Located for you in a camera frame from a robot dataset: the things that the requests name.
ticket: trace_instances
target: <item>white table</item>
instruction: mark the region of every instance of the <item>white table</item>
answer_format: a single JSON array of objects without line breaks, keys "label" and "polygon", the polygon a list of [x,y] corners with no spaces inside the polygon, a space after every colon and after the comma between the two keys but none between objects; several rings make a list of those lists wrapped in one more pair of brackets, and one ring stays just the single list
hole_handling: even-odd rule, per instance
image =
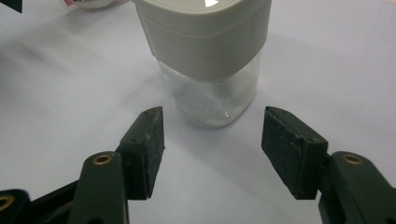
[{"label": "white table", "polygon": [[396,3],[275,0],[257,96],[223,129],[179,112],[134,4],[67,13],[55,0],[0,6],[0,189],[36,199],[114,150],[162,105],[165,145],[153,197],[131,223],[321,223],[262,153],[267,105],[323,135],[329,153],[370,159],[396,186]]}]

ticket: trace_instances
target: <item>table surface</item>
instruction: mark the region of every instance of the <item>table surface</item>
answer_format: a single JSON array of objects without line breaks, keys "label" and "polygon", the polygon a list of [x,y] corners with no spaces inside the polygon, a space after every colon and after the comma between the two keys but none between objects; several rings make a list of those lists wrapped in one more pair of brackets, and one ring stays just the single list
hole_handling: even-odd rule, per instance
[{"label": "table surface", "polygon": [[176,109],[132,2],[0,6],[0,30],[0,189],[36,199],[78,179],[158,105],[166,150],[153,197],[129,202],[131,223],[321,223],[318,200],[295,201],[262,153],[267,105],[396,186],[395,1],[274,1],[257,95],[222,129]]}]

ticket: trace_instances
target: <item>bottle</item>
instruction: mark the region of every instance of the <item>bottle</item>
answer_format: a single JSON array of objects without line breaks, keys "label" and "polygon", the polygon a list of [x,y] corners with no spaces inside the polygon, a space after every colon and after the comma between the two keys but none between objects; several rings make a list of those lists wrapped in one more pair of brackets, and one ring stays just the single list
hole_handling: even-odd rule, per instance
[{"label": "bottle", "polygon": [[254,98],[271,0],[133,0],[177,107],[212,127]]}]

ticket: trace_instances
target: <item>black object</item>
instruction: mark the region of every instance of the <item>black object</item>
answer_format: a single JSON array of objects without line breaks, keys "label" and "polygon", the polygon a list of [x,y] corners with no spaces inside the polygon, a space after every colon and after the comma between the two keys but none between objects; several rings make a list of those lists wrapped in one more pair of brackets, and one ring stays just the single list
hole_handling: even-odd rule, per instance
[{"label": "black object", "polygon": [[22,13],[22,0],[0,0],[0,3]]},{"label": "black object", "polygon": [[20,189],[0,191],[0,224],[127,224],[129,200],[151,197],[163,156],[163,110],[139,115],[114,152],[85,160],[81,176],[33,202]]},{"label": "black object", "polygon": [[326,224],[395,224],[396,189],[366,158],[327,154],[328,142],[290,112],[267,106],[262,149],[297,200],[322,195]]}]

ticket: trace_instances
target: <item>clear jar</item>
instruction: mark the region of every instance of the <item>clear jar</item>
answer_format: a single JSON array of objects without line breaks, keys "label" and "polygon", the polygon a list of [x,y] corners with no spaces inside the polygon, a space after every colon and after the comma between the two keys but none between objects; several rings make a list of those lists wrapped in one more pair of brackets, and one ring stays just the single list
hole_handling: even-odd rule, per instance
[{"label": "clear jar", "polygon": [[257,90],[259,52],[239,72],[220,81],[200,81],[158,61],[176,106],[190,117],[211,127],[233,122],[248,107]]}]

